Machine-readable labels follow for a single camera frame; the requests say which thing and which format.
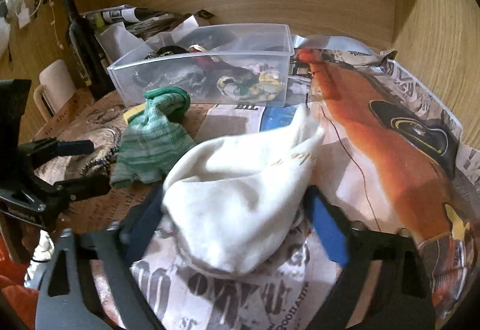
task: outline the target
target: patterned fabric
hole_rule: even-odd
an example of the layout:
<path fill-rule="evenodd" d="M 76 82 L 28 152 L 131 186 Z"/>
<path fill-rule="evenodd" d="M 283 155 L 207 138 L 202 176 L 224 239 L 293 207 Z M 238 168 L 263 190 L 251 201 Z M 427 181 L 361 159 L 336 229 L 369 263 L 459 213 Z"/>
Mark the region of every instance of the patterned fabric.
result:
<path fill-rule="evenodd" d="M 112 187 L 124 188 L 134 180 L 153 183 L 163 179 L 175 163 L 194 146 L 178 123 L 190 107 L 190 97 L 180 88 L 160 88 L 145 93 L 145 110 L 129 118 L 112 174 Z"/>
<path fill-rule="evenodd" d="M 80 171 L 80 175 L 86 176 L 92 170 L 95 172 L 103 172 L 106 175 L 110 176 L 110 169 L 112 164 L 117 162 L 118 151 L 119 151 L 119 144 L 120 144 L 120 136 L 117 134 L 113 127 L 110 128 L 114 135 L 114 145 L 110 148 L 109 151 L 103 157 L 94 158 L 85 164 L 85 166 Z"/>

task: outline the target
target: wire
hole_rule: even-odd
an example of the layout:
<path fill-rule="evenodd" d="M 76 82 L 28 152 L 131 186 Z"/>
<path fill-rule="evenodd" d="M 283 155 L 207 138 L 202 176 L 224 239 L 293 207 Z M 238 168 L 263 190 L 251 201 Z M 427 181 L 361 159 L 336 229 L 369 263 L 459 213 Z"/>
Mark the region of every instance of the wire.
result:
<path fill-rule="evenodd" d="M 59 36 L 57 34 L 57 22 L 55 21 L 55 11 L 53 9 L 53 1 L 52 0 L 48 0 L 48 1 L 49 1 L 50 8 L 52 10 L 52 15 L 53 15 L 53 21 L 50 24 L 53 26 L 53 31 L 55 33 L 55 39 L 57 39 L 57 46 L 60 49 L 63 50 L 63 44 L 60 43 L 60 39 L 59 39 Z"/>
<path fill-rule="evenodd" d="M 377 225 L 377 228 L 378 228 L 378 231 L 382 232 L 382 229 L 380 228 L 380 224 L 378 223 L 378 219 L 377 219 L 377 216 L 375 215 L 375 211 L 374 211 L 374 208 L 373 206 L 371 205 L 370 203 L 370 199 L 368 198 L 368 192 L 367 192 L 367 179 L 365 178 L 365 174 L 362 170 L 362 168 L 360 167 L 360 165 L 357 163 L 357 161 L 354 160 L 354 158 L 352 157 L 352 155 L 348 152 L 347 148 L 344 146 L 343 142 L 342 142 L 342 139 L 340 138 L 340 134 L 338 133 L 338 130 L 337 130 L 337 127 L 335 126 L 335 124 L 333 123 L 332 120 L 330 120 L 330 118 L 327 117 L 327 115 L 325 115 L 325 111 L 323 110 L 323 107 L 320 105 L 320 109 L 322 110 L 322 113 L 323 113 L 323 116 L 325 117 L 325 119 L 327 119 L 330 124 L 333 126 L 334 130 L 335 130 L 335 133 L 337 134 L 337 138 L 338 138 L 338 141 L 340 142 L 340 145 L 342 146 L 343 150 L 345 151 L 345 153 L 350 157 L 350 160 L 356 165 L 356 167 L 358 168 L 358 170 L 360 170 L 360 174 L 363 178 L 363 190 L 365 192 L 365 198 L 367 200 L 367 203 L 370 207 L 370 210 L 373 214 L 373 218 L 375 219 L 375 224 Z"/>
<path fill-rule="evenodd" d="M 50 260 L 35 260 L 34 258 L 32 258 L 31 260 L 38 264 L 46 264 L 47 262 L 50 262 Z"/>

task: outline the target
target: sticky note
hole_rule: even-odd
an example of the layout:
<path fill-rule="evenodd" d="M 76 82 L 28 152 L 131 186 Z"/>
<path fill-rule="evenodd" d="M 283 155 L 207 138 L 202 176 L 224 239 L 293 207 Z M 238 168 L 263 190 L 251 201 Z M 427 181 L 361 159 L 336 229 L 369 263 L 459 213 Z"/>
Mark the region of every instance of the sticky note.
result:
<path fill-rule="evenodd" d="M 22 29 L 30 23 L 30 10 L 22 3 L 21 12 L 18 14 L 18 27 Z"/>

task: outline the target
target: white paper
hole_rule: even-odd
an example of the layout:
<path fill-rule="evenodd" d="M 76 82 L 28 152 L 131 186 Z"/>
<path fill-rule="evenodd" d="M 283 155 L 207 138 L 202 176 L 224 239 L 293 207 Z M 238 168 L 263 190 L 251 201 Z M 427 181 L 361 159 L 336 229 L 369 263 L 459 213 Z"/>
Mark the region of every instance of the white paper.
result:
<path fill-rule="evenodd" d="M 258 132 L 265 107 L 217 105 L 210 108 L 198 129 L 195 142 L 200 143 L 225 135 L 240 135 Z"/>
<path fill-rule="evenodd" d="M 108 27 L 97 35 L 97 39 L 112 63 L 144 44 L 141 39 L 128 32 L 123 23 Z"/>
<path fill-rule="evenodd" d="M 356 51 L 368 55 L 376 55 L 372 49 L 346 36 L 325 36 L 325 35 L 310 35 L 306 38 L 299 35 L 292 35 L 293 46 L 297 48 L 315 48 L 341 51 Z"/>
<path fill-rule="evenodd" d="M 190 32 L 195 30 L 198 27 L 204 27 L 204 26 L 209 26 L 210 23 L 202 18 L 196 17 L 195 15 L 189 17 L 187 20 L 185 20 L 182 24 L 177 26 L 174 30 L 171 32 L 171 36 L 173 41 L 179 42 L 180 39 L 182 39 L 184 36 L 188 35 Z"/>
<path fill-rule="evenodd" d="M 18 14 L 18 27 L 23 28 L 30 23 L 30 11 L 22 4 L 22 11 Z"/>

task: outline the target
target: yellow cloth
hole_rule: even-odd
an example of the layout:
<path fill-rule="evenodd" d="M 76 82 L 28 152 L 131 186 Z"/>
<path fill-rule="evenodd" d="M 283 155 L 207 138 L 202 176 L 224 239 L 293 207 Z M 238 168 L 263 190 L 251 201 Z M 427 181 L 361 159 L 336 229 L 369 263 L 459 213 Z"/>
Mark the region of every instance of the yellow cloth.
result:
<path fill-rule="evenodd" d="M 128 121 L 129 121 L 129 119 L 130 119 L 132 116 L 135 116 L 135 115 L 137 115 L 137 114 L 140 114 L 140 113 L 142 113 L 144 110 L 145 110 L 145 103 L 140 104 L 139 106 L 133 107 L 132 109 L 130 109 L 130 110 L 128 110 L 127 112 L 125 112 L 125 113 L 123 114 L 123 119 L 124 119 L 125 122 L 128 124 Z"/>

